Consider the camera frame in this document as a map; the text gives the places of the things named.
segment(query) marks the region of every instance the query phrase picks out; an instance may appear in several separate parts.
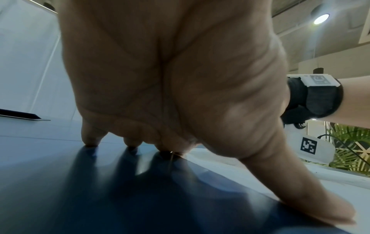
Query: human palm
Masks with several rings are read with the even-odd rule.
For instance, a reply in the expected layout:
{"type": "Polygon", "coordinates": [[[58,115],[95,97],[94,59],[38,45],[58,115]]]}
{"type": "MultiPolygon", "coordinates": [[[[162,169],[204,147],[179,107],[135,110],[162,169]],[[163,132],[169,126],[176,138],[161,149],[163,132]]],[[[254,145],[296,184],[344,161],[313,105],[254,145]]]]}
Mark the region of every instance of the human palm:
{"type": "Polygon", "coordinates": [[[84,143],[96,146],[108,132],[179,154],[202,143],[239,158],[287,204],[330,222],[351,219],[351,205],[325,191],[285,143],[286,61],[270,5],[65,1],[64,62],[84,143]]]}

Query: blue reflective surface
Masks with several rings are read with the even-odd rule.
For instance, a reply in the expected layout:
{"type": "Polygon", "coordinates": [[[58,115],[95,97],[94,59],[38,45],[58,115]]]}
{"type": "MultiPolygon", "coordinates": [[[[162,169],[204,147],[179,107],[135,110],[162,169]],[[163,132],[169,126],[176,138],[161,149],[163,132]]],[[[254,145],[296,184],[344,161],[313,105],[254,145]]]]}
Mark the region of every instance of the blue reflective surface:
{"type": "Polygon", "coordinates": [[[0,233],[347,233],[182,158],[167,159],[78,147],[1,167],[0,233]]]}

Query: round recessed light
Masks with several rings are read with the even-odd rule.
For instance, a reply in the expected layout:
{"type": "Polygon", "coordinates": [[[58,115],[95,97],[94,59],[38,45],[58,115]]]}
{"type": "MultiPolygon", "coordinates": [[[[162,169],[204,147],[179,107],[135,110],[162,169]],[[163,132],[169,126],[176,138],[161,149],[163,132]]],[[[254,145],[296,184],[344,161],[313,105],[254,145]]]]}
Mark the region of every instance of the round recessed light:
{"type": "Polygon", "coordinates": [[[323,22],[325,22],[328,18],[329,18],[329,14],[324,14],[320,17],[318,17],[313,23],[318,25],[318,24],[322,24],[323,22]]]}

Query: wire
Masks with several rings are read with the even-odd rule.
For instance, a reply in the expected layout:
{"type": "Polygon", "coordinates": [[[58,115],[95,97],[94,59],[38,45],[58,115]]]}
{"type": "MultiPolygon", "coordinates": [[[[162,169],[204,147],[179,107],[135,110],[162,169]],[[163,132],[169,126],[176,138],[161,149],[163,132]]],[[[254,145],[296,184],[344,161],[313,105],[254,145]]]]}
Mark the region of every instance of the wire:
{"type": "Polygon", "coordinates": [[[321,135],[321,136],[318,136],[318,138],[319,139],[321,139],[321,137],[323,137],[323,136],[330,136],[330,137],[332,137],[332,138],[334,138],[334,139],[336,139],[337,141],[339,141],[342,145],[344,145],[351,153],[353,153],[354,155],[356,155],[359,159],[361,159],[361,161],[363,161],[366,165],[368,165],[369,166],[369,168],[370,168],[370,163],[368,163],[365,159],[363,159],[361,156],[359,156],[356,152],[354,152],[350,147],[348,147],[346,144],[344,144],[344,142],[343,141],[341,141],[338,137],[336,137],[336,136],[333,136],[333,135],[330,135],[330,134],[323,134],[323,135],[321,135]]]}

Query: green foliage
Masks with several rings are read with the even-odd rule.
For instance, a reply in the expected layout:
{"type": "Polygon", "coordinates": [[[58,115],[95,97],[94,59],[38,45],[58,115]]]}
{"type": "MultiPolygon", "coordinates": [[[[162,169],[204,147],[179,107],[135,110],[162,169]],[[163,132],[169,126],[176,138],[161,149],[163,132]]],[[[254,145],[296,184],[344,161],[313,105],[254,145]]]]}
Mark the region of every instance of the green foliage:
{"type": "MultiPolygon", "coordinates": [[[[367,162],[370,162],[369,155],[359,147],[359,145],[361,145],[366,150],[370,147],[370,129],[331,124],[329,133],[343,141],[343,143],[356,152],[357,155],[367,162]]],[[[336,152],[333,162],[329,164],[330,167],[370,175],[370,167],[365,162],[360,160],[335,139],[333,139],[333,142],[336,146],[336,152]]]]}

